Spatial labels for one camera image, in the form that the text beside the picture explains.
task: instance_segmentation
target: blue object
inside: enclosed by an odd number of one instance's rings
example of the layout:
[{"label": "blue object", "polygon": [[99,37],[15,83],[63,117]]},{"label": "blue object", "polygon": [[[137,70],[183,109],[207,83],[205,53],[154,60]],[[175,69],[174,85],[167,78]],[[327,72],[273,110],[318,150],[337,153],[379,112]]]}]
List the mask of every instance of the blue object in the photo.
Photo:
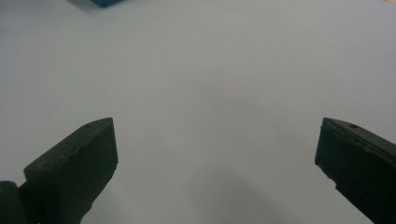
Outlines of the blue object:
[{"label": "blue object", "polygon": [[94,2],[96,5],[98,5],[99,7],[110,7],[122,0],[91,0],[92,2]]}]

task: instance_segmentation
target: white surface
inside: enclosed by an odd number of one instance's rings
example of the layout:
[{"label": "white surface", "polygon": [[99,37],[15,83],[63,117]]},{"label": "white surface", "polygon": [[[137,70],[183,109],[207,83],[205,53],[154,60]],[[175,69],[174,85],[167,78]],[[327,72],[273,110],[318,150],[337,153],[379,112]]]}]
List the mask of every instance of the white surface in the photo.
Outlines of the white surface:
[{"label": "white surface", "polygon": [[0,179],[113,117],[83,224],[371,223],[314,164],[323,117],[396,142],[396,5],[0,0]]}]

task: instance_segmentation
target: white table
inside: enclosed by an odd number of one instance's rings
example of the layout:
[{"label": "white table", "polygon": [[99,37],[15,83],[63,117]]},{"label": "white table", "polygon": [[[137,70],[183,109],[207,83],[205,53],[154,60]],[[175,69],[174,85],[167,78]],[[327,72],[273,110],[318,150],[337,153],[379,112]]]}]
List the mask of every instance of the white table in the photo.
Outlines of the white table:
[{"label": "white table", "polygon": [[0,0],[0,179],[115,120],[83,224],[371,223],[314,164],[323,117],[396,142],[396,5]]}]

